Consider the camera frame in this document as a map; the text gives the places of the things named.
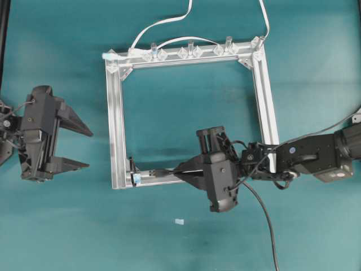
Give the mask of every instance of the small white object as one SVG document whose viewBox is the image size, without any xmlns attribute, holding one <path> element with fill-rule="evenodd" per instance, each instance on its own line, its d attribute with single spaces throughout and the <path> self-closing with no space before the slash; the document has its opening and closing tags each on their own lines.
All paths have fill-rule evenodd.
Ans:
<svg viewBox="0 0 361 271">
<path fill-rule="evenodd" d="M 166 51 L 164 51 L 163 49 L 160 49 L 159 53 L 158 53 L 158 59 L 163 61 L 168 57 L 168 53 Z"/>
<path fill-rule="evenodd" d="M 140 185 L 142 183 L 142 177 L 139 173 L 133 174 L 133 181 L 136 185 Z"/>
<path fill-rule="evenodd" d="M 8 128 L 10 127 L 11 123 L 8 120 L 4 120 L 3 125 Z"/>
<path fill-rule="evenodd" d="M 174 220 L 174 223 L 176 223 L 178 225 L 184 225 L 184 219 L 176 218 Z"/>
<path fill-rule="evenodd" d="M 152 51 L 152 55 L 154 59 L 157 59 L 157 55 L 158 55 L 158 48 L 157 48 L 157 44 L 155 42 L 153 42 L 151 44 L 151 51 Z"/>
<path fill-rule="evenodd" d="M 186 58 L 186 57 L 188 56 L 188 52 L 187 52 L 186 49 L 184 49 L 184 48 L 182 47 L 182 48 L 180 48 L 180 50 L 178 51 L 177 55 L 178 55 L 180 58 L 184 59 L 184 58 Z"/>
<path fill-rule="evenodd" d="M 213 49 L 213 53 L 215 53 L 216 55 L 222 55 L 224 52 L 224 49 L 221 45 L 217 44 L 215 46 L 215 48 Z"/>
<path fill-rule="evenodd" d="M 114 60 L 124 60 L 125 56 L 118 55 L 116 53 L 102 53 L 102 58 L 104 60 L 114 61 Z"/>
<path fill-rule="evenodd" d="M 357 114 L 361 114 L 361 108 L 358 109 L 358 111 L 356 112 Z M 355 123 L 361 123 L 361 115 L 355 115 L 353 118 L 352 118 L 352 123 L 355 124 Z"/>
<path fill-rule="evenodd" d="M 225 44 L 225 49 L 224 49 L 224 51 L 225 51 L 225 52 L 228 52 L 228 51 L 230 50 L 230 48 L 231 48 L 231 45 L 232 45 L 232 37 L 231 37 L 231 36 L 228 36 L 228 37 L 226 38 L 226 44 Z"/>
<path fill-rule="evenodd" d="M 137 48 L 129 48 L 128 49 L 128 57 L 139 57 L 145 53 L 149 53 L 150 50 L 143 50 L 143 49 L 137 49 Z"/>
<path fill-rule="evenodd" d="M 239 47 L 237 45 L 235 45 L 234 43 L 232 43 L 228 52 L 232 55 L 236 55 L 236 54 L 238 54 L 238 51 L 239 51 Z"/>
<path fill-rule="evenodd" d="M 188 41 L 188 55 L 192 56 L 194 50 L 194 42 Z"/>
<path fill-rule="evenodd" d="M 195 58 L 199 58 L 201 57 L 203 54 L 203 50 L 199 48 L 199 46 L 197 46 L 194 50 L 193 50 L 193 56 Z"/>
<path fill-rule="evenodd" d="M 142 58 L 146 61 L 146 62 L 150 62 L 152 60 L 152 54 L 151 53 L 145 53 L 142 55 Z"/>
</svg>

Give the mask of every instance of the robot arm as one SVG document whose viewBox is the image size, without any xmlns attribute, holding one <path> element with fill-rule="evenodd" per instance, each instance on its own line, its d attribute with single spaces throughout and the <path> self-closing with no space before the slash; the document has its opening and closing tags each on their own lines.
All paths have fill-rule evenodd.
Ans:
<svg viewBox="0 0 361 271">
<path fill-rule="evenodd" d="M 0 102 L 0 165 L 15 147 L 25 180 L 42 182 L 55 174 L 89 166 L 55 156 L 59 128 L 89 137 L 93 134 L 63 99 L 53 96 L 50 86 L 34 88 L 25 104 L 24 116 L 18 117 Z"/>
<path fill-rule="evenodd" d="M 201 154 L 179 164 L 172 172 L 181 180 L 205 190 L 212 212 L 226 212 L 237 205 L 242 177 L 289 184 L 300 174 L 313 174 L 323 182 L 351 177 L 352 161 L 361 159 L 361 124 L 333 134 L 303 137 L 278 146 L 248 144 L 239 158 L 224 127 L 197 131 Z M 277 159 L 276 173 L 270 172 L 269 154 Z"/>
</svg>

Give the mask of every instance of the teal background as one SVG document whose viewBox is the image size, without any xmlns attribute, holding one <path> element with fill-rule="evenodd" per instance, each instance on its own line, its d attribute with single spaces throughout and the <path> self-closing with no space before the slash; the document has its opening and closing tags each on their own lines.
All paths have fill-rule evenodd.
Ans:
<svg viewBox="0 0 361 271">
<path fill-rule="evenodd" d="M 266 6 L 280 139 L 356 111 L 357 1 Z M 273 270 L 266 219 L 245 189 L 239 206 L 222 214 L 210 213 L 205 193 L 186 184 L 111 190 L 101 53 L 126 50 L 145 26 L 186 8 L 185 0 L 12 1 L 1 98 L 16 105 L 49 84 L 94 137 L 62 130 L 57 155 L 91 167 L 43 185 L 20 179 L 16 155 L 0 168 L 0 270 Z M 187 19 L 154 27 L 139 46 L 178 36 L 249 40 L 263 31 L 256 0 L 197 0 Z M 139 70 L 124 90 L 127 151 L 142 169 L 197 154 L 200 128 L 224 125 L 233 139 L 260 140 L 252 77 L 237 63 Z M 361 270 L 361 166 L 354 164 L 354 178 L 330 184 L 302 176 L 280 191 L 250 181 L 271 215 L 281 270 Z"/>
</svg>

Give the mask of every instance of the aluminum frame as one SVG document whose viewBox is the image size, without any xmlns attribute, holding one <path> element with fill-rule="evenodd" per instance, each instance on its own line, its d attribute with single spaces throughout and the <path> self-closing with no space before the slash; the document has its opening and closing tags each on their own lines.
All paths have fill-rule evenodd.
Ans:
<svg viewBox="0 0 361 271">
<path fill-rule="evenodd" d="M 183 182 L 174 175 L 155 177 L 152 175 L 153 170 L 139 171 L 136 169 L 136 172 L 130 170 L 130 163 L 126 156 L 122 82 L 135 69 L 238 61 L 253 74 L 263 143 L 270 145 L 279 144 L 263 40 L 255 37 L 249 42 L 231 44 L 226 42 L 224 45 L 217 46 L 221 46 L 223 50 L 221 50 L 221 52 L 216 51 L 215 45 L 197 46 L 196 49 L 198 53 L 201 52 L 201 55 L 190 52 L 190 47 L 188 47 L 188 50 L 182 48 L 162 49 L 163 55 L 166 55 L 166 59 L 161 58 L 162 60 L 157 58 L 155 54 L 153 54 L 153 58 L 149 59 L 149 56 L 145 57 L 139 54 L 132 56 L 128 53 L 115 53 L 113 50 L 105 53 L 105 55 L 107 55 L 107 57 L 105 57 L 105 73 L 107 80 L 109 142 L 113 189 L 134 187 L 132 178 L 133 182 L 136 178 L 137 187 Z M 180 51 L 186 51 L 188 55 L 182 55 L 179 53 Z M 275 155 L 270 155 L 270 162 L 271 171 L 275 172 Z"/>
</svg>

